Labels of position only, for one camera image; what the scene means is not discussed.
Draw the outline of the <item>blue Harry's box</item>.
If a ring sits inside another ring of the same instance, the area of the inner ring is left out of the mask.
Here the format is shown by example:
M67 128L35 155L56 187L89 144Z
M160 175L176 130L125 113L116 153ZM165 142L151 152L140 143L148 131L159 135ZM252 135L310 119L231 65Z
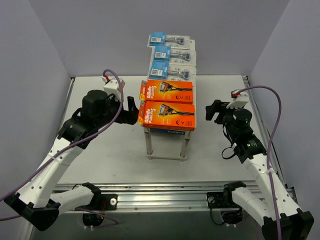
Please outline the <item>blue Harry's box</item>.
M174 135L185 135L185 131L183 131L183 130L151 128L150 131L151 131L151 132L154 132L154 133L165 133L165 134L174 134Z

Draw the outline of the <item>orange Fusion5 razor box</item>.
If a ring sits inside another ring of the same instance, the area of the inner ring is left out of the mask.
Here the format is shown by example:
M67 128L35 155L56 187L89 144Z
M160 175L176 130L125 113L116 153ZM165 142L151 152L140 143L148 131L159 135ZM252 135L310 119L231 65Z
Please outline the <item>orange Fusion5 razor box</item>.
M194 131L196 109L193 104L142 101L137 123L151 129Z
M190 81L143 80L139 99L150 102L193 104L194 87Z

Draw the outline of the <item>clear blue-card razor blister pack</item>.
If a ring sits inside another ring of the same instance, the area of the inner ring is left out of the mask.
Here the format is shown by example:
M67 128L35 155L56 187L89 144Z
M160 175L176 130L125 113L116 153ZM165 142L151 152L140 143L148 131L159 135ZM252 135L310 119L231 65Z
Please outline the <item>clear blue-card razor blister pack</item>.
M153 61L148 71L150 80L193 81L197 69L194 66L176 65L168 62Z

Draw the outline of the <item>Gillette SkinGuard blister pack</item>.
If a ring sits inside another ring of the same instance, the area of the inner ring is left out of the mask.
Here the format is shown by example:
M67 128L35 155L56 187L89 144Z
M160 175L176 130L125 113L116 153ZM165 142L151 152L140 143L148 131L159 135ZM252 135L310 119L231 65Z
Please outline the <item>Gillette SkinGuard blister pack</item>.
M173 65L192 66L197 65L197 53L195 50L182 50L170 46L156 46L152 51L151 62L165 62Z

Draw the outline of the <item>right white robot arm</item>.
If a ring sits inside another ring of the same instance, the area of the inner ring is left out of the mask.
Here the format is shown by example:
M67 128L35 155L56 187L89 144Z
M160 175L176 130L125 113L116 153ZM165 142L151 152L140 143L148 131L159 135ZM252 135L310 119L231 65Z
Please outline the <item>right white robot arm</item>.
M206 106L207 121L218 114L214 122L222 125L233 154L239 159L259 187L264 200L253 195L240 180L224 185L222 198L216 203L237 205L260 226L266 240L305 240L314 224L309 211L303 211L281 183L272 165L267 162L267 150L250 126L252 113L245 108L232 109L228 102L216 99Z

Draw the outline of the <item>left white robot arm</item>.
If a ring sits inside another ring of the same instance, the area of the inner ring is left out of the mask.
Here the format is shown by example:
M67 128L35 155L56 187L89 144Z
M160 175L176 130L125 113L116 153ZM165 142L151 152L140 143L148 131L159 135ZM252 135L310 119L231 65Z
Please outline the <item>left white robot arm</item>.
M90 90L83 97L82 106L64 122L37 174L6 196L4 202L41 232L50 228L65 212L78 207L99 209L103 204L102 192L92 183L81 183L61 193L53 190L102 127L137 122L139 110L134 97L127 97L127 105L125 110L121 98L113 93Z

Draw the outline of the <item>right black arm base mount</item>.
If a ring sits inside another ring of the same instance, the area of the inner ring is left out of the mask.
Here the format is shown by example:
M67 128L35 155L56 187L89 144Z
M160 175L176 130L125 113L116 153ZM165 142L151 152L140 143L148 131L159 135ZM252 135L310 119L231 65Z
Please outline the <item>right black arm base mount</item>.
M228 200L222 191L207 192L207 207L209 209L238 209L237 204Z

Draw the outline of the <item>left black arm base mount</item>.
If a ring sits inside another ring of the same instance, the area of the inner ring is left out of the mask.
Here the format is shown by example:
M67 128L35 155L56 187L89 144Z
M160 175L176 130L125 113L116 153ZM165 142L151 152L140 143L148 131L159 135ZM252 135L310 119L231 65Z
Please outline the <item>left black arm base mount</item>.
M115 211L118 205L118 195L115 193L102 194L98 202L91 208L94 211Z

